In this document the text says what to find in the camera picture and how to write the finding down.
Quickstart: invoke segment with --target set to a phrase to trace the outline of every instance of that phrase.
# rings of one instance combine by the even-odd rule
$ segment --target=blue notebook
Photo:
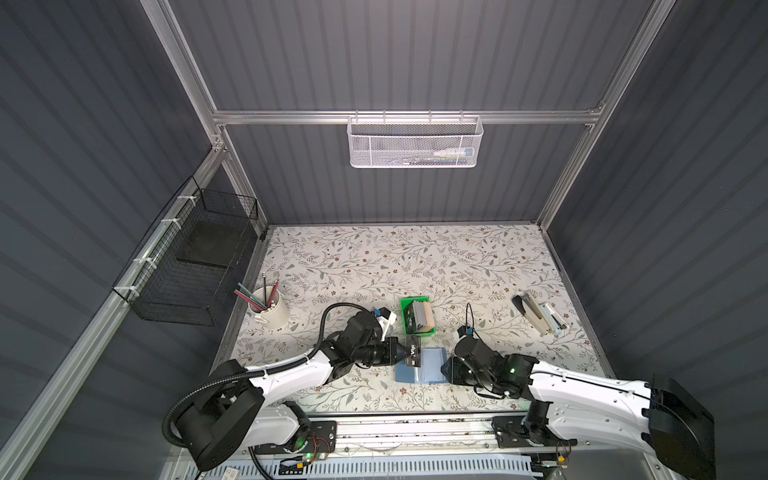
[[[448,383],[448,380],[440,372],[440,367],[448,360],[445,349],[431,347],[422,349],[422,365],[407,366],[406,361],[395,365],[395,381],[402,383]]]

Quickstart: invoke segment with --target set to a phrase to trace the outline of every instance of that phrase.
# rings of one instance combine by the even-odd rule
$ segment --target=floral tablecloth
[[[232,358],[263,365],[307,351],[331,303],[387,307],[398,313],[394,333],[404,343],[400,299],[429,296],[437,333],[423,347],[450,355],[472,304],[479,338],[502,354],[524,353],[569,369],[603,375],[571,300],[536,226],[277,227],[263,271],[280,273],[290,321],[278,331],[246,315]],[[559,339],[539,336],[510,299],[532,290],[569,324]],[[326,333],[343,329],[353,309],[337,309]],[[525,409],[525,400],[483,399],[469,387],[395,382],[393,367],[359,369],[291,397],[306,411],[445,411]]]

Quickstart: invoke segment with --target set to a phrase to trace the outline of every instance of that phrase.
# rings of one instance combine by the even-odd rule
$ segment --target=white mesh basket
[[[474,167],[482,139],[480,117],[362,120],[350,117],[349,163],[356,168]]]

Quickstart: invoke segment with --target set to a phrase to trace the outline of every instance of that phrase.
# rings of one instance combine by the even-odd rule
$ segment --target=green tray
[[[410,296],[408,298],[402,298],[400,299],[400,315],[402,316],[402,328],[403,330],[406,330],[406,307],[414,302],[428,302],[429,297],[428,296]],[[432,336],[435,335],[435,332],[437,332],[437,327],[429,330],[428,332],[424,333],[408,333],[406,331],[406,335],[416,335],[416,336]]]

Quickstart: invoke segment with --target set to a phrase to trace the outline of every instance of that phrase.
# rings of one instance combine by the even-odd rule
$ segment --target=black wire basket
[[[259,239],[257,219],[255,198],[198,189],[142,262],[135,288],[114,291],[145,320],[226,323]]]

